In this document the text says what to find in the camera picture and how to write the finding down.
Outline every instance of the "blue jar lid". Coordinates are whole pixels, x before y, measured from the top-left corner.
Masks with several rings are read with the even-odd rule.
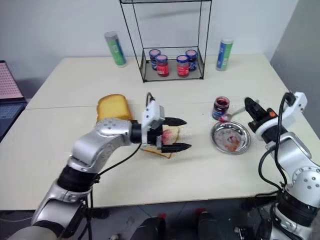
[[[161,54],[161,51],[159,49],[151,49],[149,51],[149,55],[152,56],[152,57],[156,57],[156,56],[158,56],[160,54]]]
[[[155,59],[160,63],[168,61],[168,57],[166,55],[158,55]]]
[[[180,64],[184,64],[189,62],[189,57],[186,55],[179,55],[176,57],[176,61]]]
[[[197,51],[189,49],[185,52],[185,55],[187,55],[189,58],[194,59],[197,57]]]

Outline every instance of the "laptop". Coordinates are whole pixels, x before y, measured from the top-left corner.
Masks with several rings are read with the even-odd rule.
[[[27,101],[10,73],[6,61],[0,60],[0,142],[26,105]]]

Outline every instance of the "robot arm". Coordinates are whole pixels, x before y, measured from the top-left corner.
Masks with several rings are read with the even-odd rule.
[[[151,144],[164,153],[180,152],[191,145],[162,142],[163,125],[180,126],[185,121],[164,116],[164,108],[152,99],[137,121],[105,118],[74,144],[72,155],[59,178],[50,187],[35,211],[31,227],[16,232],[10,240],[42,240],[71,237],[86,211],[85,199],[92,185],[99,180],[111,154],[119,147],[131,143]]]
[[[293,123],[295,113],[307,104],[302,92],[291,93],[291,99],[283,112],[286,127]],[[265,111],[251,98],[245,99],[245,106],[253,118],[249,127],[258,139],[267,143],[266,149],[275,158],[278,116],[271,108]],[[288,174],[289,181],[277,194],[270,211],[271,221],[262,221],[259,226],[257,239],[308,240],[311,223],[320,207],[320,166],[311,160],[310,151],[293,132],[287,132],[284,127],[280,131],[278,163]]]

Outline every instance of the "round silver plate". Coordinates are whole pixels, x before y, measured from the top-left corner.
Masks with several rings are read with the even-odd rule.
[[[248,130],[235,121],[218,122],[211,130],[211,138],[221,152],[231,155],[243,154],[251,142]]]

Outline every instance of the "bread slice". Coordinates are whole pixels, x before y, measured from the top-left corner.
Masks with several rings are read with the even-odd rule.
[[[127,100],[121,94],[112,94],[101,98],[96,106],[96,112],[97,121],[104,118],[132,120]]]
[[[173,143],[176,143],[180,137],[180,128],[178,126],[164,125],[163,135],[165,135],[165,139],[162,137],[162,140],[164,140],[164,144],[171,145]],[[157,149],[156,146],[152,146],[152,145],[141,146],[141,150],[152,153],[152,154],[157,154],[157,155],[166,157],[168,159],[170,159],[173,156],[172,152],[163,153],[161,152],[161,150]]]

